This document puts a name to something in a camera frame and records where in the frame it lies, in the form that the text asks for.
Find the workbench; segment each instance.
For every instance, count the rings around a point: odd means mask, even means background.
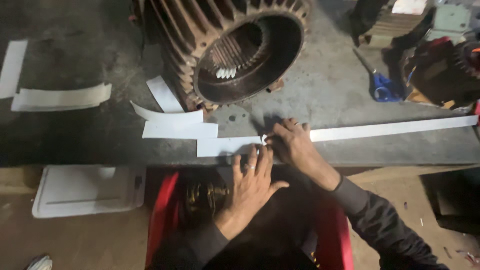
[[[379,103],[371,98],[369,75],[345,31],[345,13],[354,4],[314,1],[304,48],[284,75],[285,86],[214,111],[206,122],[219,124],[218,136],[258,135],[280,117],[296,117],[320,129],[459,116],[435,107]],[[195,140],[142,139],[144,120],[129,101],[160,111],[145,82],[161,73],[162,62],[158,45],[147,44],[142,53],[141,31],[128,20],[129,6],[129,0],[24,0],[8,1],[2,7],[1,55],[9,40],[29,39],[19,87],[64,90],[106,82],[113,89],[110,100],[97,108],[63,112],[11,112],[12,99],[1,99],[1,166],[230,161],[228,157],[197,158]],[[380,61],[378,51],[366,56]],[[480,162],[480,145],[472,127],[316,146],[335,166]]]

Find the dirty floor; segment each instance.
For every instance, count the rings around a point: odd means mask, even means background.
[[[405,223],[452,270],[471,269],[455,251],[478,252],[476,239],[440,228],[419,177],[363,183],[361,187],[389,199]],[[0,196],[0,262],[3,270],[21,270],[36,255],[47,252],[53,269],[142,270],[149,210],[36,220],[33,194]],[[378,269],[379,256],[351,231],[356,270]]]

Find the scissors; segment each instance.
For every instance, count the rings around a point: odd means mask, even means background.
[[[378,102],[398,102],[403,101],[403,88],[392,80],[383,76],[377,69],[373,68],[365,59],[365,57],[360,54],[357,48],[353,47],[353,52],[360,59],[365,68],[373,76],[373,86],[375,91],[373,92],[373,98]]]

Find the black long sleeve shirt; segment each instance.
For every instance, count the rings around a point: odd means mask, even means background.
[[[431,248],[403,223],[386,199],[347,178],[331,195],[343,207],[353,230],[380,254],[380,269],[448,269],[437,263]],[[149,269],[201,269],[227,244],[213,223],[175,233],[159,248]]]

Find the hand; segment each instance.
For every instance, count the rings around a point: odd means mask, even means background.
[[[273,133],[265,139],[283,162],[309,176],[325,190],[335,190],[340,174],[318,153],[310,140],[310,125],[300,125],[295,118],[283,119],[273,126]]]
[[[240,170],[241,156],[236,155],[234,158],[232,203],[215,218],[215,225],[228,240],[247,227],[273,193],[289,186],[284,181],[270,183],[273,150],[270,146],[259,146],[259,150],[257,156],[257,148],[252,146],[243,173]]]

